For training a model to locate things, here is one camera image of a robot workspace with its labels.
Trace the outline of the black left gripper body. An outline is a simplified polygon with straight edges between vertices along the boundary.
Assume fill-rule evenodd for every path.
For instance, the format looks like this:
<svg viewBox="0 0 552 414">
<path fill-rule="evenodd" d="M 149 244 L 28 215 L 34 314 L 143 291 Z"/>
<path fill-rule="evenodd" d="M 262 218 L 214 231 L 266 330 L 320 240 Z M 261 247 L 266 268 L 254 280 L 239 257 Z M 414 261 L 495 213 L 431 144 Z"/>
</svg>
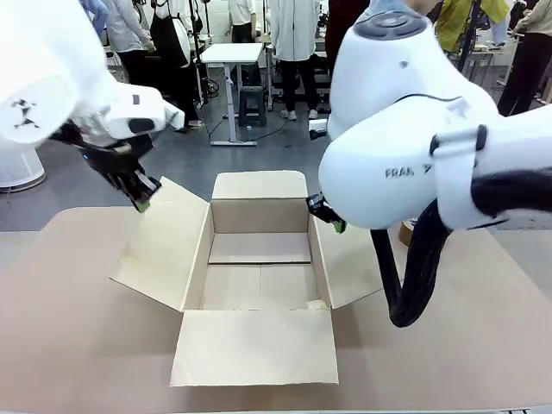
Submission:
<svg viewBox="0 0 552 414">
<path fill-rule="evenodd" d="M 114 187 L 121 188 L 117 177 L 135 174 L 136 170 L 145 173 L 139 159 L 153 148 L 149 135 L 138 135 L 125 140 L 114 141 L 107 147 L 85 143 L 80 153 L 86 163 L 100 173 Z"/>
</svg>

